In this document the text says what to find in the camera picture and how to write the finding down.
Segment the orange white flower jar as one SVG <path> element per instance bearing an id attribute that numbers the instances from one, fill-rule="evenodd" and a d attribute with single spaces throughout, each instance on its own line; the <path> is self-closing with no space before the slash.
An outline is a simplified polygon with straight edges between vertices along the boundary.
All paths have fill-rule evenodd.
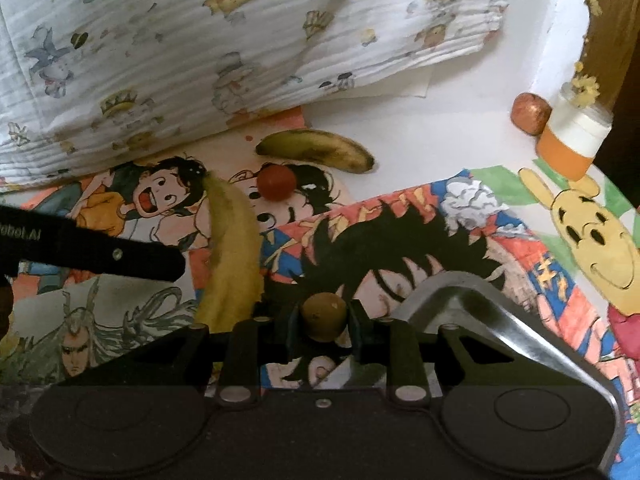
<path id="1" fill-rule="evenodd" d="M 538 156 L 570 181 L 588 171 L 612 129 L 613 115 L 598 102 L 579 106 L 578 93 L 566 82 L 552 103 L 552 111 L 536 144 Z"/>

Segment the brown kiwi fruit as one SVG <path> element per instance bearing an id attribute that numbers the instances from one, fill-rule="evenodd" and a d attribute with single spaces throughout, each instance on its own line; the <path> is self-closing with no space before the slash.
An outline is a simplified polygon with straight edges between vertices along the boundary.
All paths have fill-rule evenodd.
<path id="1" fill-rule="evenodd" d="M 319 292 L 306 299 L 300 307 L 312 339 L 334 340 L 346 327 L 347 304 L 332 292 Z"/>

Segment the small dark spotted banana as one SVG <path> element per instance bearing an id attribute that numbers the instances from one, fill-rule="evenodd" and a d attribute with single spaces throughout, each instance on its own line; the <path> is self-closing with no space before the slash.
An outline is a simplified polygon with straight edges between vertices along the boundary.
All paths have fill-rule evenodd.
<path id="1" fill-rule="evenodd" d="M 350 174 L 373 169 L 375 158 L 356 141 L 316 129 L 293 129 L 271 133 L 256 146 L 260 156 L 315 162 Z"/>

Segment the metal tray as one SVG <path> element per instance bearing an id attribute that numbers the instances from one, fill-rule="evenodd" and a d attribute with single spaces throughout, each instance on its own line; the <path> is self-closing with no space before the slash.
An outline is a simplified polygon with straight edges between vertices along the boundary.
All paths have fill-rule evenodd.
<path id="1" fill-rule="evenodd" d="M 369 400 L 347 478 L 608 478 L 624 436 L 616 392 L 498 289 L 444 272 L 389 318 L 424 334 L 431 402 Z"/>

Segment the brown wooden post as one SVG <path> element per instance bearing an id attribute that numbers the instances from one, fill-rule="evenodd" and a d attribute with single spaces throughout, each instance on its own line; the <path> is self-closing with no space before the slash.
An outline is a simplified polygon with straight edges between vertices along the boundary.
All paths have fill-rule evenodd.
<path id="1" fill-rule="evenodd" d="M 623 89 L 639 35 L 639 0 L 599 0 L 590 18 L 582 62 L 599 84 L 599 102 L 612 110 Z"/>

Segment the colourful cartoon drawing mat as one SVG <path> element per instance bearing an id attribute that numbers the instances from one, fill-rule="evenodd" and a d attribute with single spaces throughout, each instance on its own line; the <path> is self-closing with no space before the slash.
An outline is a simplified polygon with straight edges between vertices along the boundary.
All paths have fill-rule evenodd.
<path id="1" fill-rule="evenodd" d="M 416 285 L 442 271 L 465 271 L 494 283 L 584 356 L 623 395 L 625 437 L 612 467 L 616 479 L 639 474 L 639 332 L 578 268 L 550 212 L 535 200 L 517 166 L 462 170 L 445 180 L 355 202 L 317 164 L 254 154 L 297 112 L 198 142 L 161 158 L 130 162 L 112 184 L 85 178 L 33 197 L 29 207 L 82 226 L 180 248 L 186 274 L 172 285 L 96 278 L 86 271 L 26 263 L 14 282 L 17 306 L 1 344 L 1 420 L 29 410 L 41 390 L 185 326 L 208 278 L 205 200 L 142 218 L 115 209 L 145 169 L 161 162 L 211 169 L 250 200 L 262 237 L 260 267 L 269 284 L 292 294 L 335 292 L 374 318 L 390 314 Z M 297 186 L 283 202 L 265 200 L 256 177 L 267 164 L 288 166 Z"/>

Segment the white cartoon printed cloth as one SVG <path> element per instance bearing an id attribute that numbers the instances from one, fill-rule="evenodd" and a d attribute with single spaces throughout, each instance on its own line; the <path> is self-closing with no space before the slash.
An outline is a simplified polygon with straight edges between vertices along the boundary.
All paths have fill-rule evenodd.
<path id="1" fill-rule="evenodd" d="M 471 54 L 508 0 L 1 0 L 1 187 Z"/>

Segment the red cherry tomato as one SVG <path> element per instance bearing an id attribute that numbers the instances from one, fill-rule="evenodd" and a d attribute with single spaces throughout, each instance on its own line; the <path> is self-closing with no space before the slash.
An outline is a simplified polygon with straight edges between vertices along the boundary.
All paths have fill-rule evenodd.
<path id="1" fill-rule="evenodd" d="M 270 202 L 287 200 L 294 194 L 296 186 L 296 175 L 288 166 L 267 164 L 262 166 L 256 177 L 257 191 Z"/>

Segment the large yellow stickered banana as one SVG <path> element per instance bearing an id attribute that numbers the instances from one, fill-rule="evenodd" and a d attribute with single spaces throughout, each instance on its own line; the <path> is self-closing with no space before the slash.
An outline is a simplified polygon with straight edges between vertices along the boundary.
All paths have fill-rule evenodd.
<path id="1" fill-rule="evenodd" d="M 194 321 L 211 333 L 230 332 L 250 318 L 262 298 L 262 237 L 248 197 L 236 186 L 208 174 L 204 180 L 210 220 L 209 278 Z"/>

